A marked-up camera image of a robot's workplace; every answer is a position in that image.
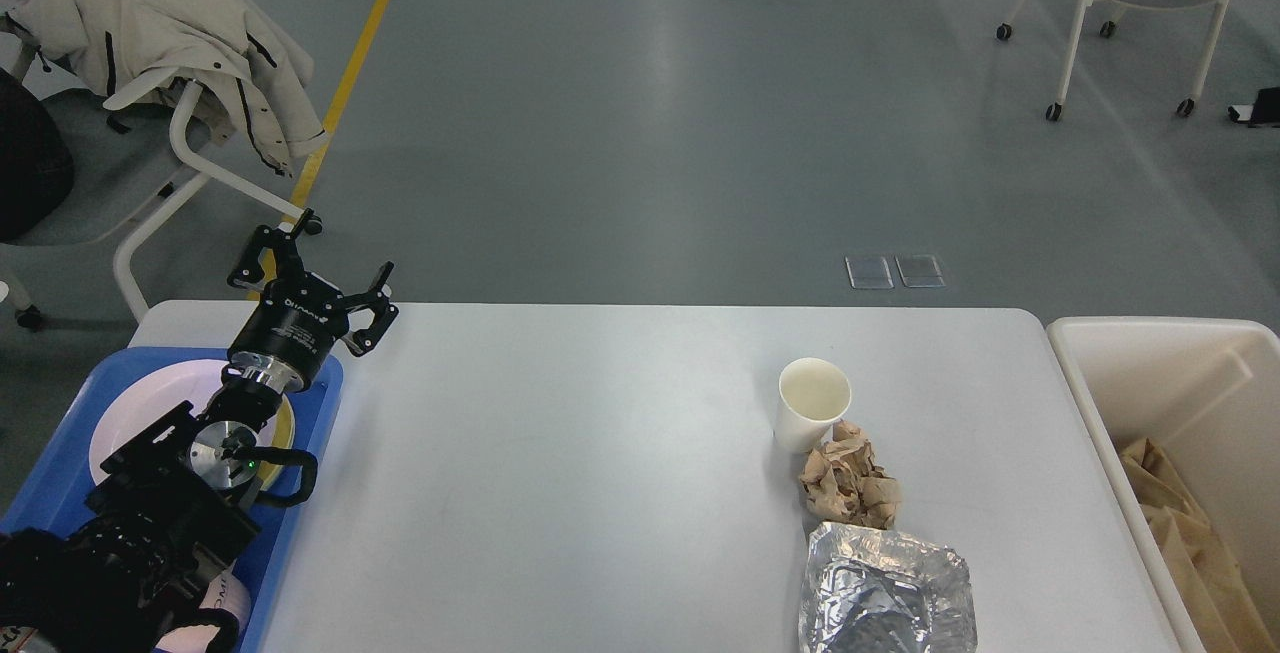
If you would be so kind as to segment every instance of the black object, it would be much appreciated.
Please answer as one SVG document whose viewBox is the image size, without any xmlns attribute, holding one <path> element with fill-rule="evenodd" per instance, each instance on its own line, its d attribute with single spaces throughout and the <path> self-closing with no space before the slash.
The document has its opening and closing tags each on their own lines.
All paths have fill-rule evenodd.
<svg viewBox="0 0 1280 653">
<path fill-rule="evenodd" d="M 1262 88 L 1252 106 L 1228 106 L 1226 115 L 1234 123 L 1280 125 L 1280 88 Z"/>
<path fill-rule="evenodd" d="M 317 471 L 310 452 L 259 447 L 253 431 L 285 392 L 310 387 L 338 338 L 367 353 L 398 312 L 384 292 L 390 262 L 356 296 L 302 266 L 294 242 L 311 216 L 288 233 L 256 229 L 228 279 L 253 287 L 265 278 L 260 256 L 275 254 L 279 275 L 228 350 L 205 411 L 192 417 L 183 402 L 113 453 L 84 501 L 96 517 L 65 540 L 35 529 L 0 534 L 0 650 L 147 653 L 165 633 L 198 624 L 218 626 L 210 653 L 234 648 L 234 616 L 200 608 L 202 595 L 259 534 L 250 508 L 305 502 Z M 364 309 L 374 324 L 351 333 L 347 315 Z M 298 467 L 298 489 L 261 492 L 261 462 Z"/>
<path fill-rule="evenodd" d="M 40 312 L 35 305 L 27 306 L 20 311 L 13 312 L 14 320 L 18 325 L 26 328 L 27 330 L 40 330 L 45 328 L 45 314 Z"/>
<path fill-rule="evenodd" d="M 74 175 L 49 111 L 0 69 L 0 239 L 35 228 L 72 192 Z"/>
</svg>

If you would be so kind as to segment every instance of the black bag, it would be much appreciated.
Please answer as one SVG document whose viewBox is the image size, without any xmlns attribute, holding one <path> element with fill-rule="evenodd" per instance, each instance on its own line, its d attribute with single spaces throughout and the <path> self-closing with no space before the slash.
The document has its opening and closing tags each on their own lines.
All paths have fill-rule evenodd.
<svg viewBox="0 0 1280 653">
<path fill-rule="evenodd" d="M 22 236 L 58 207 L 74 173 L 49 111 L 0 69 L 0 239 Z"/>
</svg>

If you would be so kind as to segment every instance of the yellow floor line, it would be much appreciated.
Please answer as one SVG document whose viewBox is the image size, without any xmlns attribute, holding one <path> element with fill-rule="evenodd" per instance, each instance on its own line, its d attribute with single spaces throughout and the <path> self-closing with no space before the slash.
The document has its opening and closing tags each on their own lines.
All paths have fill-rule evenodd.
<svg viewBox="0 0 1280 653">
<path fill-rule="evenodd" d="M 334 134 L 338 133 L 342 111 L 346 110 L 347 101 L 351 100 L 351 91 L 356 87 L 356 79 L 360 78 L 360 69 L 365 67 L 365 59 L 369 56 L 369 49 L 378 35 L 378 27 L 383 23 L 383 14 L 385 14 L 389 1 L 374 0 L 369 18 L 365 19 L 365 29 L 360 32 L 360 38 L 356 41 L 356 50 L 351 52 L 351 59 L 347 61 L 347 70 L 343 70 L 342 79 L 338 82 L 338 91 L 333 93 L 333 101 L 329 102 L 329 111 L 324 117 L 324 129 L 329 132 L 330 143 Z M 289 202 L 294 206 L 306 207 L 307 197 L 311 197 L 311 188 L 316 182 L 316 175 L 320 174 L 320 165 L 324 164 L 325 152 L 329 152 L 329 143 L 324 143 L 324 147 L 320 147 L 319 151 L 311 152 L 307 156 L 306 165 L 302 165 L 302 175 L 298 178 L 298 183 L 294 184 L 293 193 L 289 196 Z M 287 218 L 285 222 L 292 223 L 292 219 Z M 275 278 L 275 259 L 270 252 L 262 260 L 262 269 L 266 271 L 266 280 Z M 257 293 L 250 293 L 250 298 L 256 300 Z"/>
</svg>

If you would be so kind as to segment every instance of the white table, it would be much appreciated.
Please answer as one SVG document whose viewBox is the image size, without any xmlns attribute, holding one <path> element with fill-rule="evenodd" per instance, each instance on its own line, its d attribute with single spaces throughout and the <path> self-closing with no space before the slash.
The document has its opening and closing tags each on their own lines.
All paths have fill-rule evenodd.
<svg viewBox="0 0 1280 653">
<path fill-rule="evenodd" d="M 250 311 L 163 303 L 132 344 L 227 346 Z M 849 374 L 899 530 L 969 561 L 982 650 L 1176 649 L 1025 312 L 402 311 L 343 353 L 265 650 L 795 650 L 801 460 L 769 416 L 803 356 Z"/>
</svg>

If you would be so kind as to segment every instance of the robotic arm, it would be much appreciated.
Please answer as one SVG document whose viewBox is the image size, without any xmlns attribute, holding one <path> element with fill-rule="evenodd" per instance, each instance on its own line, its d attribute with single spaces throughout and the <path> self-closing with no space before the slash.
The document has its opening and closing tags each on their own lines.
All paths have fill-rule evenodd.
<svg viewBox="0 0 1280 653">
<path fill-rule="evenodd" d="M 211 653 L 236 645 L 236 618 L 201 609 L 204 590 L 261 530 L 250 508 L 302 503 L 317 466 L 307 451 L 259 447 L 255 434 L 284 393 L 311 385 L 338 339 L 362 356 L 398 312 L 385 289 L 390 262 L 355 296 L 303 268 L 297 232 L 311 215 L 292 232 L 257 228 L 229 275 L 261 297 L 205 411 L 192 417 L 184 402 L 111 455 L 110 475 L 84 501 L 96 517 L 65 540 L 0 534 L 0 653 L 146 653 L 165 633 L 201 624 L 219 629 Z M 261 286 L 268 250 L 278 275 Z M 348 316 L 366 309 L 369 328 L 349 330 Z M 301 469 L 298 489 L 260 490 L 261 462 Z"/>
</svg>

